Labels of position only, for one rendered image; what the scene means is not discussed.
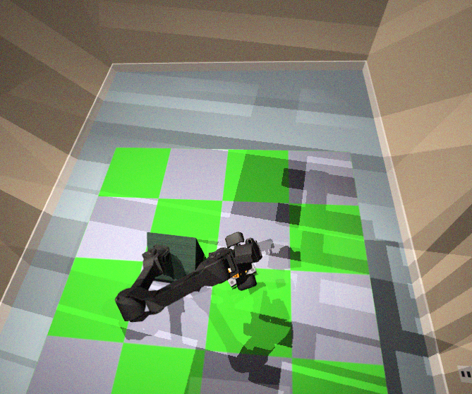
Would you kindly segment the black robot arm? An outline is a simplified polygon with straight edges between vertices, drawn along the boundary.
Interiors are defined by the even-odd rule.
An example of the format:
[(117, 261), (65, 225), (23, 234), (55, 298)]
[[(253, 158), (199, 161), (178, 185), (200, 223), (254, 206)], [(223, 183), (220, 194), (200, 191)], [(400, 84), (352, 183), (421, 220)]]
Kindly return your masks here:
[[(200, 263), (192, 273), (159, 289), (148, 291), (154, 278), (164, 274), (164, 263), (169, 261), (169, 247), (153, 245), (142, 255), (143, 269), (132, 287), (121, 290), (115, 302), (124, 321), (140, 322), (149, 315), (158, 314), (165, 306), (173, 304), (201, 287), (214, 287), (240, 273), (240, 265), (249, 266), (262, 259), (257, 241), (245, 240), (245, 244), (234, 249), (222, 247), (208, 253), (209, 257)], [(231, 269), (231, 272), (228, 271)], [(146, 304), (149, 311), (145, 311)]]

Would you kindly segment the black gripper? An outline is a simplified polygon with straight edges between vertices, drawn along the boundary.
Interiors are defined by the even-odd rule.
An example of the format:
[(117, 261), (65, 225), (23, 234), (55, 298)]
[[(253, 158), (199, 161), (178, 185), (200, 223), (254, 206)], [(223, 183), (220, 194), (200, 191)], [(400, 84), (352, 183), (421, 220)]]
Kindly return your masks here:
[[(225, 240), (226, 240), (227, 248), (230, 248), (231, 246), (235, 247), (235, 246), (241, 245), (240, 243), (244, 242), (243, 233), (235, 232), (227, 236)], [(255, 287), (257, 285), (256, 279), (253, 273), (246, 275), (246, 271), (252, 268), (253, 268), (252, 263), (249, 266), (245, 266), (243, 264), (238, 267), (240, 271), (240, 273), (238, 273), (239, 278), (236, 278), (236, 284), (237, 284), (238, 290), (243, 291), (251, 287)]]

